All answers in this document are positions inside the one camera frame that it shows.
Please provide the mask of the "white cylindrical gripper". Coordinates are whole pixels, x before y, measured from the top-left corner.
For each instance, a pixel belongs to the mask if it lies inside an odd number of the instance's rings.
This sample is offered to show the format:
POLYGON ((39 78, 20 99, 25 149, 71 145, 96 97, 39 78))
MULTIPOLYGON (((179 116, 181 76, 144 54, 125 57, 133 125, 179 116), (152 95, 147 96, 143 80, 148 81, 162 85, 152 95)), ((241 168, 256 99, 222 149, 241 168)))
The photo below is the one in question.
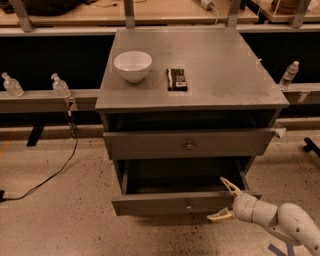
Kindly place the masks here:
POLYGON ((241 221, 251 223, 254 207, 258 199, 248 193, 242 193, 242 191, 228 179, 221 177, 220 180, 235 198, 232 205, 234 213, 228 208, 224 208, 215 214, 208 215, 207 219, 212 222, 221 222, 233 220, 236 216, 241 221))

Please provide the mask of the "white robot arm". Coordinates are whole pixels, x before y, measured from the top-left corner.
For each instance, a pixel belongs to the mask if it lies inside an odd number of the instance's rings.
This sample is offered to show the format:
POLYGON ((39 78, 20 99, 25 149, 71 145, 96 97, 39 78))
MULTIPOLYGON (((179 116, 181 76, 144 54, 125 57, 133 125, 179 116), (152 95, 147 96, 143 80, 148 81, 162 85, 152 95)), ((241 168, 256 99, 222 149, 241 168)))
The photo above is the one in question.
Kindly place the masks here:
POLYGON ((241 191, 224 177, 220 180, 233 196, 232 209, 208 215, 210 221, 238 219, 256 224, 277 239, 293 246, 303 245, 312 256, 320 256, 320 228, 300 206, 293 203, 277 206, 241 191))

